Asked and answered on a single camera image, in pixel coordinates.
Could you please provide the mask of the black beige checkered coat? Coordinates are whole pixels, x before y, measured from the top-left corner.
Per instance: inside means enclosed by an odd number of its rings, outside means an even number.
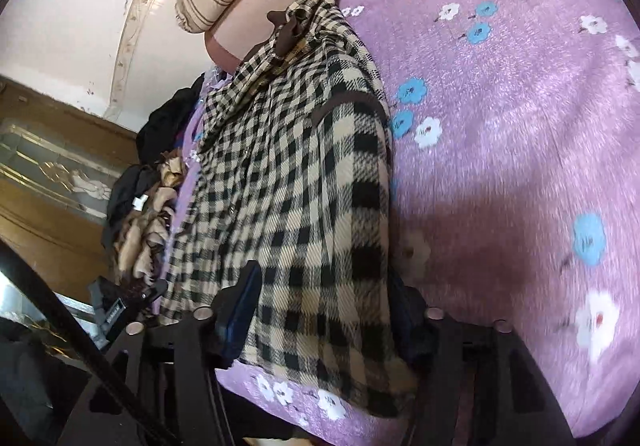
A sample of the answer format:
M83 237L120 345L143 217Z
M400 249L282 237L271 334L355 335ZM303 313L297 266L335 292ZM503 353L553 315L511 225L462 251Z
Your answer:
M387 292L392 133L370 52L338 0L296 0L204 102L201 170L168 262L160 321L209 303L256 262L241 358L398 416L416 380Z

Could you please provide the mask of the beige brown clothes pile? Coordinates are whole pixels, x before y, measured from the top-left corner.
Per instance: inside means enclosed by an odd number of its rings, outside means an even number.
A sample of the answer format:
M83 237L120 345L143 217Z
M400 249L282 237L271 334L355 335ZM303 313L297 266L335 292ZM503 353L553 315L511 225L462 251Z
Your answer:
M160 154L154 172L157 180L134 198L114 243L115 282L122 287L136 282L152 285L160 278L178 192L186 176L181 151Z

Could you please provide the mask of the wooden wardrobe with glass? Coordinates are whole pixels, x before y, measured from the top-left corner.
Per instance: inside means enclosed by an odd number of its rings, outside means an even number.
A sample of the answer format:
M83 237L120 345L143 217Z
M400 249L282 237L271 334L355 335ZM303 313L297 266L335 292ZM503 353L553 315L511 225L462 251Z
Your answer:
M108 198L137 159L134 133L2 78L1 238L98 346L89 285L113 276Z

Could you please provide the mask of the black garment pile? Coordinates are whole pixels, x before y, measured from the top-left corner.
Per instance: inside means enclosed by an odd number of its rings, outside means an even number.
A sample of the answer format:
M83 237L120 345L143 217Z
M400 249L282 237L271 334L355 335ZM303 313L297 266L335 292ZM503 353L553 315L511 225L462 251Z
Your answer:
M198 76L190 87L180 88L154 110L136 136L138 164L125 169L113 185L108 199L101 243L105 250L113 247L126 216L134 209L134 199L143 195L158 180L156 166L165 152L175 149L200 98L205 74Z

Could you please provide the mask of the purple floral bed sheet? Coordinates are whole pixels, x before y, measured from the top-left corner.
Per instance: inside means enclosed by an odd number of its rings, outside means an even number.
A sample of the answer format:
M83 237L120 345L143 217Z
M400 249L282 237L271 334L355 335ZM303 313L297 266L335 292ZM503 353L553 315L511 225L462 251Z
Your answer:
M623 0L338 5L388 108L388 300L396 275L457 321L510 322L574 444L623 429L639 387L639 29ZM418 378L397 351L416 388L394 418L241 353L239 389L262 408L344 445L405 445Z

